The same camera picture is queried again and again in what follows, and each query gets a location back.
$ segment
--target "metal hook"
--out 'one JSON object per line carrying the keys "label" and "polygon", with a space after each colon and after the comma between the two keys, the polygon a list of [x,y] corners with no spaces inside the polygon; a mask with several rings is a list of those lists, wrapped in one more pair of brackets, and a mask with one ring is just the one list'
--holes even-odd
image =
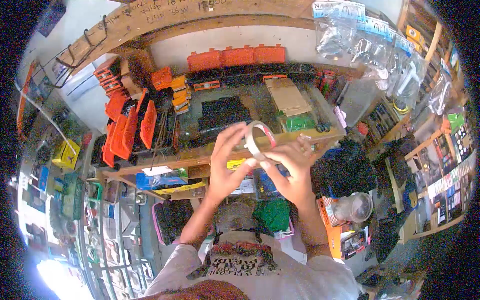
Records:
{"label": "metal hook", "polygon": [[85,40],[87,41],[87,43],[88,43],[88,45],[89,45],[90,47],[93,47],[92,42],[90,42],[90,39],[89,39],[88,36],[87,36],[87,32],[88,32],[88,29],[85,29],[85,30],[84,30]]}
{"label": "metal hook", "polygon": [[[88,31],[88,29],[85,29],[84,30],[84,36],[85,36],[85,39],[87,40],[87,43],[90,45],[90,49],[88,50],[88,52],[78,61],[78,64],[76,64],[75,66],[73,65],[70,65],[64,61],[62,61],[61,59],[59,59],[58,57],[55,58],[55,60],[62,64],[63,66],[67,67],[68,69],[70,69],[70,73],[68,74],[68,76],[65,78],[65,81],[63,82],[62,85],[53,85],[53,84],[47,84],[48,86],[52,86],[54,88],[63,88],[65,86],[65,84],[67,83],[67,80],[69,79],[69,77],[72,75],[73,71],[80,67],[81,64],[83,64],[87,59],[88,57],[90,56],[90,54],[92,54],[93,51],[95,51],[95,49],[98,48],[98,46],[100,46],[108,37],[108,31],[107,31],[107,22],[105,21],[105,19],[107,18],[107,15],[103,15],[103,19],[102,19],[102,22],[103,22],[103,28],[105,30],[105,37],[98,43],[96,44],[95,46],[91,44],[90,40],[88,39],[87,35],[86,35],[86,32]],[[73,62],[75,62],[75,57],[73,56],[73,53],[70,49],[70,46],[68,47],[68,50],[69,50],[69,53],[70,55],[72,56],[72,59],[73,59]]]}

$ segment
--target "person's right hand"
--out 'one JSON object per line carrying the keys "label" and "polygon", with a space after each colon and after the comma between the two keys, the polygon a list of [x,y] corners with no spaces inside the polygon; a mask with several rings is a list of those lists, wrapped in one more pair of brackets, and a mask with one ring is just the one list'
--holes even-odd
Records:
{"label": "person's right hand", "polygon": [[298,137],[296,142],[278,146],[263,153],[267,158],[280,162],[290,172],[290,177],[283,177],[280,171],[270,162],[262,161],[260,165],[273,181],[276,189],[293,204],[299,207],[315,198],[312,192],[310,177],[310,143]]}

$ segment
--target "product package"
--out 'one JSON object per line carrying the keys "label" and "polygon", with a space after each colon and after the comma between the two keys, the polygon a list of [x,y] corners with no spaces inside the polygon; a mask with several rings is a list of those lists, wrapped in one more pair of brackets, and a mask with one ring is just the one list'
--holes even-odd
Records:
{"label": "product package", "polygon": [[366,76],[375,79],[377,87],[387,89],[388,59],[392,42],[388,42],[388,23],[371,17],[357,18],[357,33],[352,40],[353,66],[363,64],[371,70]]}
{"label": "product package", "polygon": [[446,101],[449,99],[452,89],[452,78],[450,75],[443,68],[441,68],[440,72],[437,84],[426,96],[428,98],[428,107],[439,116],[444,112]]}
{"label": "product package", "polygon": [[426,73],[427,61],[414,51],[407,66],[402,69],[398,89],[395,92],[397,101],[414,109]]}
{"label": "product package", "polygon": [[356,19],[365,16],[363,4],[350,1],[316,1],[312,5],[317,36],[316,50],[322,59],[339,60],[350,56]]}
{"label": "product package", "polygon": [[408,66],[415,48],[411,42],[398,34],[395,34],[394,44],[395,46],[387,65],[389,75],[386,95],[388,97],[391,97],[394,91],[399,88],[398,83],[402,77],[403,70]]}

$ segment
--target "green cloth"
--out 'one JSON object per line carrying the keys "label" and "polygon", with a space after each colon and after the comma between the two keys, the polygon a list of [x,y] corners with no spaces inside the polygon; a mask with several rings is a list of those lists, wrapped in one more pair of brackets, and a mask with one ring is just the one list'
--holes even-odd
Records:
{"label": "green cloth", "polygon": [[253,218],[272,232],[287,231],[289,226],[290,206],[284,199],[259,201],[253,212]]}

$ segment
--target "person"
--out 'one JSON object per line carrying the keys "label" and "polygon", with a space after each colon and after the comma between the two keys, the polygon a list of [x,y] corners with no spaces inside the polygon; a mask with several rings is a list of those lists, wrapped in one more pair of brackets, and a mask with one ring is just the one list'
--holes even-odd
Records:
{"label": "person", "polygon": [[[302,138],[264,153],[269,160],[260,165],[277,190],[298,209],[307,264],[295,261],[281,251],[278,241],[256,230],[219,235],[204,263],[200,261],[198,251],[218,206],[257,164],[250,158],[235,172],[227,169],[228,156],[246,132],[246,123],[239,123],[218,136],[205,198],[183,229],[180,244],[141,299],[356,300],[359,290],[352,271],[335,262],[330,253],[325,225],[312,192],[312,150]],[[273,161],[282,163],[290,177],[283,177]]]}

